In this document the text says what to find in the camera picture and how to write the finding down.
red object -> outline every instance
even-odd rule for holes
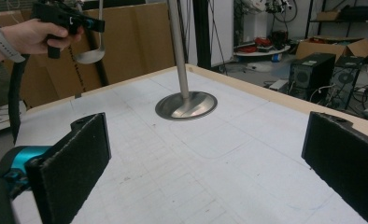
[[[255,46],[246,46],[246,47],[242,47],[237,49],[238,52],[243,52],[243,53],[252,53],[257,51],[257,47]]]
[[[257,37],[254,42],[260,46],[260,47],[269,47],[269,46],[272,46],[272,42],[270,39],[267,39],[267,38],[260,38],[260,37]]]

metal shelf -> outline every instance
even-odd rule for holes
[[[327,0],[323,0],[323,4],[322,4],[322,7],[321,7],[321,11],[325,11],[325,7],[326,7],[326,1]],[[338,7],[339,5],[341,5],[342,3],[346,2],[346,0],[342,0],[336,7]],[[356,6],[357,5],[357,0],[355,0],[353,6]],[[311,20],[311,15],[312,15],[312,9],[313,9],[313,4],[314,3],[314,0],[311,0],[310,1],[310,5],[309,5],[309,12],[308,12],[308,18],[307,18],[307,23],[306,23],[306,31],[305,31],[305,35],[304,35],[304,38],[307,39],[308,38],[308,33],[309,33],[309,24],[311,22],[315,22],[315,23],[318,23],[318,35],[320,35],[320,32],[321,32],[321,24],[322,23],[348,23],[348,27],[347,27],[347,36],[349,34],[349,31],[350,31],[350,26],[351,26],[351,23],[368,23],[368,21],[365,21],[365,20],[335,20],[335,21],[317,21],[317,20]]]

gray watch strap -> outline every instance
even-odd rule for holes
[[[0,32],[0,51],[15,63],[21,63],[24,58],[7,42],[4,35]]]

electronic equipment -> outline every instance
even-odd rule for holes
[[[334,109],[347,109],[353,94],[364,58],[341,56],[333,69],[328,106]]]
[[[0,223],[17,223],[11,202],[30,189],[43,223],[70,223],[111,159],[106,115],[71,123],[52,147],[14,147],[0,161]]]
[[[368,221],[368,135],[345,119],[311,112],[302,158]]]
[[[335,54],[330,53],[313,53],[293,62],[288,94],[310,102],[325,98],[334,63]]]

metal pole base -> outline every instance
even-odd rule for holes
[[[189,94],[188,99],[184,99],[180,92],[166,96],[155,106],[156,113],[163,119],[198,119],[211,113],[217,106],[216,97],[209,93],[190,91]]]

